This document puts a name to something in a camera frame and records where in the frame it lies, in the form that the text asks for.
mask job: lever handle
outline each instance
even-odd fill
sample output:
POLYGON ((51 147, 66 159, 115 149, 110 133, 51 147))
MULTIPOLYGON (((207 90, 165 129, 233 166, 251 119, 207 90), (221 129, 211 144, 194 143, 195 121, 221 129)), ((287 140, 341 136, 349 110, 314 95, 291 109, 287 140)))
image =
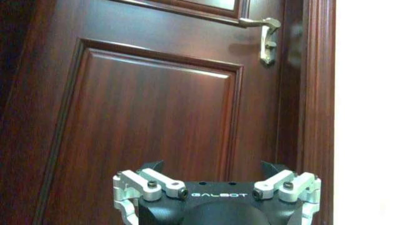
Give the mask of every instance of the lever handle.
POLYGON ((261 29, 261 50, 259 50, 259 60, 262 63, 270 65, 274 62, 274 48, 275 43, 273 42, 271 34, 279 27, 278 20, 273 18, 266 18, 262 20, 250 20, 246 18, 238 19, 238 26, 239 27, 262 27, 261 29))
POLYGON ((243 28, 267 26, 270 28, 270 30, 274 31, 279 27, 279 22, 278 22, 278 20, 275 20, 273 18, 266 18, 262 20, 250 20, 246 18, 239 18, 238 26, 241 26, 243 28))

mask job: door frame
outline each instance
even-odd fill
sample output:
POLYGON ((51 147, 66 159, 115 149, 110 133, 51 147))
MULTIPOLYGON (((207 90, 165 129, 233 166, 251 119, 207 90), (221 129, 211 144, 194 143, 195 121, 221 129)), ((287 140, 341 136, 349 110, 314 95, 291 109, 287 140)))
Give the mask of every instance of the door frame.
POLYGON ((322 180, 313 224, 333 224, 333 125, 335 0, 305 0, 297 169, 322 180))
POLYGON ((333 224, 335 0, 285 0, 275 163, 322 182, 315 225, 333 224), (290 28, 301 21, 301 64, 290 69, 290 28))

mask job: wooden door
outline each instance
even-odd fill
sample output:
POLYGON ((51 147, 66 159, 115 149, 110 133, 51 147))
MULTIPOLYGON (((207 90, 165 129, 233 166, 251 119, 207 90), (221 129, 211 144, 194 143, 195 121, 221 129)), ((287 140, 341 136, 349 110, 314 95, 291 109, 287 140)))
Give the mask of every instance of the wooden door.
POLYGON ((37 1, 1 125, 1 221, 121 223, 111 176, 159 159, 181 180, 262 178, 259 160, 274 160, 279 56, 259 63, 259 28, 237 21, 281 21, 282 7, 37 1))

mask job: wall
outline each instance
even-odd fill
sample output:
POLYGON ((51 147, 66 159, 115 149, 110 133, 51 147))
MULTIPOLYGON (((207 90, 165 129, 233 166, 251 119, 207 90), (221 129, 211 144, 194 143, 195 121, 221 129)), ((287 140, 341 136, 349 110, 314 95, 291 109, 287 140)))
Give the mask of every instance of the wall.
POLYGON ((398 224, 397 2, 337 0, 335 225, 398 224))

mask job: hex screw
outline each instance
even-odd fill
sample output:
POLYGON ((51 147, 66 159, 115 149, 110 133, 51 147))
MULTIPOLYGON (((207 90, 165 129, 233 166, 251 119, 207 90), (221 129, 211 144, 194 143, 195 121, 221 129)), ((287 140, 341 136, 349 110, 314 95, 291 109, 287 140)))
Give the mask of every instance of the hex screw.
POLYGON ((293 190, 293 183, 291 182, 283 182, 282 183, 282 188, 286 190, 293 190))
POLYGON ((178 192, 177 192, 177 197, 181 199, 181 200, 185 200, 186 197, 187 197, 187 190, 185 188, 179 189, 178 192))
POLYGON ((150 181, 147 182, 147 187, 149 187, 149 188, 155 188, 155 187, 157 187, 157 182, 155 182, 154 180, 150 180, 150 181))
POLYGON ((255 200, 262 199, 262 192, 259 190, 253 190, 251 191, 251 196, 254 197, 255 200))

